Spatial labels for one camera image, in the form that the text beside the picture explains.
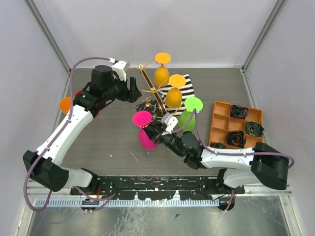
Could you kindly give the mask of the pink plastic wine glass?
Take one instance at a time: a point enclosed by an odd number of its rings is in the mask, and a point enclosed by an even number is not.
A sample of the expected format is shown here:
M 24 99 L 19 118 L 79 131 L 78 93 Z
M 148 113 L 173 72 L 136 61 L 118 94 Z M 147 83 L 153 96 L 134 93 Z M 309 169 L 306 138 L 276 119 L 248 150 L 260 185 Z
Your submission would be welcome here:
M 140 145 L 143 149 L 151 150 L 157 147 L 158 143 L 154 143 L 149 136 L 146 134 L 144 128 L 146 128 L 152 120 L 152 115 L 148 111 L 139 111 L 135 113 L 132 117 L 132 122 L 134 125 L 140 127 L 138 133 L 138 139 Z

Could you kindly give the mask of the gold wine glass rack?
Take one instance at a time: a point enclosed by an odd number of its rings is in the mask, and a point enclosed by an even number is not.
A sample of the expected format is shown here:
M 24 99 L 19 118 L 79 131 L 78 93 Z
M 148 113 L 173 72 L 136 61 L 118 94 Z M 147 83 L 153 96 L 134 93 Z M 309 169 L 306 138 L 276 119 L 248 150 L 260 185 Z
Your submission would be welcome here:
M 167 110 L 165 108 L 164 102 L 161 98 L 161 95 L 159 93 L 159 89 L 161 87 L 158 87 L 154 83 L 154 76 L 151 78 L 147 72 L 147 66 L 150 65 L 152 62 L 155 61 L 155 56 L 153 59 L 151 59 L 147 64 L 139 64 L 138 67 L 133 67 L 133 69 L 139 70 L 141 75 L 143 76 L 148 89 L 143 89 L 142 92 L 146 93 L 148 96 L 144 98 L 140 105 L 136 107 L 136 110 L 139 111 L 148 111 L 152 115 L 153 120 L 161 120 L 165 114 L 167 114 Z

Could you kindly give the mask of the green plastic wine glass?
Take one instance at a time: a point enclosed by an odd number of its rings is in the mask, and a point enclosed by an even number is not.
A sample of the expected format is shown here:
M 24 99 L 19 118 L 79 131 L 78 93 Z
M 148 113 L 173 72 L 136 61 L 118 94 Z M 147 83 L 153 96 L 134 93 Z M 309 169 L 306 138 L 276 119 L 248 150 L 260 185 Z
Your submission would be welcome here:
M 178 118 L 178 126 L 184 131 L 192 131 L 195 128 L 194 109 L 198 114 L 203 109 L 203 102 L 198 97 L 192 96 L 185 100 L 184 111 Z

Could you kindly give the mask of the yellow wine glass cluster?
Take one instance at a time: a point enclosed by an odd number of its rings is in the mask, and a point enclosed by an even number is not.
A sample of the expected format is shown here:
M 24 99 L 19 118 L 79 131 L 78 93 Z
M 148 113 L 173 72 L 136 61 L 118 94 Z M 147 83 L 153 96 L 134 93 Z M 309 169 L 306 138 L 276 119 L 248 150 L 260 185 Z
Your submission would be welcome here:
M 155 61 L 159 64 L 159 67 L 155 70 L 154 83 L 158 87 L 166 86 L 168 84 L 169 71 L 165 64 L 171 61 L 171 56 L 168 53 L 160 52 L 155 55 Z

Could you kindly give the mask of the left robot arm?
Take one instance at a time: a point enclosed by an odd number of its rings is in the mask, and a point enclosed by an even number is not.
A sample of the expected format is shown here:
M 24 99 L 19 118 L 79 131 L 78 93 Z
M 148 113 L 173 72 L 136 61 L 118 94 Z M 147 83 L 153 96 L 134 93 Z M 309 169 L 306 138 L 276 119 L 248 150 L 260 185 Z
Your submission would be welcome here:
M 116 99 L 133 103 L 141 97 L 136 79 L 126 78 L 128 68 L 128 62 L 117 61 L 112 66 L 98 65 L 92 70 L 91 81 L 75 97 L 72 110 L 53 134 L 37 150 L 24 153 L 23 162 L 32 180 L 53 192 L 74 186 L 88 195 L 97 192 L 94 173 L 63 168 L 61 163 L 81 131 L 102 109 Z

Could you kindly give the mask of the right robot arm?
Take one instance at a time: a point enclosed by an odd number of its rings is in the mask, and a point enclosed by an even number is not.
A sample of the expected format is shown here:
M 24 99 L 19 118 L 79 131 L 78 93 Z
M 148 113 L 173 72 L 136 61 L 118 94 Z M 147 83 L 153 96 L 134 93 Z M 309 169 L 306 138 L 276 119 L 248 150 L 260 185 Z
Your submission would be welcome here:
M 182 136 L 168 132 L 164 123 L 156 122 L 144 128 L 154 143 L 165 145 L 173 153 L 184 158 L 190 168 L 219 168 L 216 188 L 226 194 L 242 185 L 263 184 L 275 190 L 286 190 L 290 158 L 265 143 L 243 149 L 207 147 L 190 132 Z

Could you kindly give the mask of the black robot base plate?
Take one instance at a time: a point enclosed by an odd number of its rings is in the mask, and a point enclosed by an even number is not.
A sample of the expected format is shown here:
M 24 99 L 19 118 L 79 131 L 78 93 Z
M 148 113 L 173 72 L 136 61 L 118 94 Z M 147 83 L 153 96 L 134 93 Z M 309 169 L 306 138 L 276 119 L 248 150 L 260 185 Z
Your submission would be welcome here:
M 208 176 L 100 176 L 93 193 L 102 197 L 115 195 L 119 200 L 171 200 L 179 194 L 180 200 L 214 200 L 227 196 L 232 189 Z

